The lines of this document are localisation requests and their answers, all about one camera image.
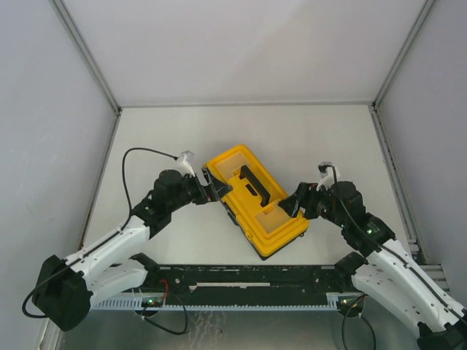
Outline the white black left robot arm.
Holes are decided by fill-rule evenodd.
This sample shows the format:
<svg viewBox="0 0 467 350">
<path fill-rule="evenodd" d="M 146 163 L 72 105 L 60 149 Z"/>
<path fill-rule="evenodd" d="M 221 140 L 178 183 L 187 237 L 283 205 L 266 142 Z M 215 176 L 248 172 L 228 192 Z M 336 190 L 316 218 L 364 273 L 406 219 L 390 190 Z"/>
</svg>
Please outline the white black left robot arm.
<svg viewBox="0 0 467 350">
<path fill-rule="evenodd" d="M 28 299 L 44 318 L 66 332 L 96 304 L 141 286 L 153 264 L 142 254 L 142 247 L 171 222 L 172 214 L 191 203 L 220 201 L 232 190 L 208 169 L 203 175 L 206 185 L 192 174 L 162 171 L 153 189 L 114 230 L 68 257 L 48 257 Z"/>
</svg>

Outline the yellow black plastic toolbox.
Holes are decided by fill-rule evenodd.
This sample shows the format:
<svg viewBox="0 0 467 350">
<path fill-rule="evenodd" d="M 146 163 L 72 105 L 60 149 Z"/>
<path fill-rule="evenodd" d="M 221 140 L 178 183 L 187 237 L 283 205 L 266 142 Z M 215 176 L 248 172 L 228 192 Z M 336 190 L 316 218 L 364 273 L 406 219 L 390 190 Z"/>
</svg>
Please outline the yellow black plastic toolbox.
<svg viewBox="0 0 467 350">
<path fill-rule="evenodd" d="M 262 260 L 308 230 L 309 221 L 301 211 L 290 217 L 279 207 L 288 194 L 247 146 L 236 145 L 212 158 L 203 172 L 228 185 L 221 203 Z"/>
</svg>

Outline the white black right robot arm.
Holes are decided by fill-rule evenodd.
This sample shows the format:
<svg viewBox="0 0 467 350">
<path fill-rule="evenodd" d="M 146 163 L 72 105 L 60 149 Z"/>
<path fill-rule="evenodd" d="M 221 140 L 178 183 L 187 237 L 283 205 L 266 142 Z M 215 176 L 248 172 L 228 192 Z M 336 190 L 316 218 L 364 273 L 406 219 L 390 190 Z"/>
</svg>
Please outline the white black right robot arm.
<svg viewBox="0 0 467 350">
<path fill-rule="evenodd" d="M 466 307 L 445 292 L 412 258 L 395 233 L 369 213 L 352 182 L 325 188 L 300 183 L 279 202 L 290 216 L 322 217 L 341 228 L 354 249 L 338 263 L 354 288 L 402 322 L 420 349 L 465 349 Z"/>
</svg>

